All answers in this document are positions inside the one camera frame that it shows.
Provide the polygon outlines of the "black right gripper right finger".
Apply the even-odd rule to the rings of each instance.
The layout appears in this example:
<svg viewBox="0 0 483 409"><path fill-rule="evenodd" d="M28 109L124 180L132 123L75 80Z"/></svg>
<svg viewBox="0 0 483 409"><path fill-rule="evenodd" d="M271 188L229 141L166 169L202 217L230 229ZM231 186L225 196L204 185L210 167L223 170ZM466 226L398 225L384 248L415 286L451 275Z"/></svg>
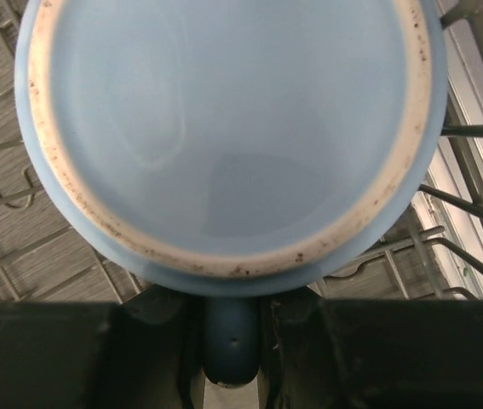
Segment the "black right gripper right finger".
<svg viewBox="0 0 483 409"><path fill-rule="evenodd" d="M263 408L483 408L483 301L260 301Z"/></svg>

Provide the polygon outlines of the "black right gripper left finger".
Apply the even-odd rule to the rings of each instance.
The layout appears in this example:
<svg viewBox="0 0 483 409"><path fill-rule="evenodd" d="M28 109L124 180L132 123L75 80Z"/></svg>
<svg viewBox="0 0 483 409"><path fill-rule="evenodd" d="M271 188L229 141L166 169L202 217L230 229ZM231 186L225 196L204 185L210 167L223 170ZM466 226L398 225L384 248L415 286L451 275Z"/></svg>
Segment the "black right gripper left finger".
<svg viewBox="0 0 483 409"><path fill-rule="evenodd" d="M0 408L200 408L199 301L0 302Z"/></svg>

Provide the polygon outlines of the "light blue ceramic mug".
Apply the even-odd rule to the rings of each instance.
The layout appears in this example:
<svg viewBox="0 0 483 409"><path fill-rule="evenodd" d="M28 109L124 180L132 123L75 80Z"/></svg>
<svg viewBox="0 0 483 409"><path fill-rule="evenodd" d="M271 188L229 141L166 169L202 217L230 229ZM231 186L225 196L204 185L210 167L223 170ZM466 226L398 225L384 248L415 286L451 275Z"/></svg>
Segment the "light blue ceramic mug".
<svg viewBox="0 0 483 409"><path fill-rule="evenodd" d="M14 65L46 194L117 265L204 297L224 387L258 371L259 296L404 212L446 91L432 1L30 1Z"/></svg>

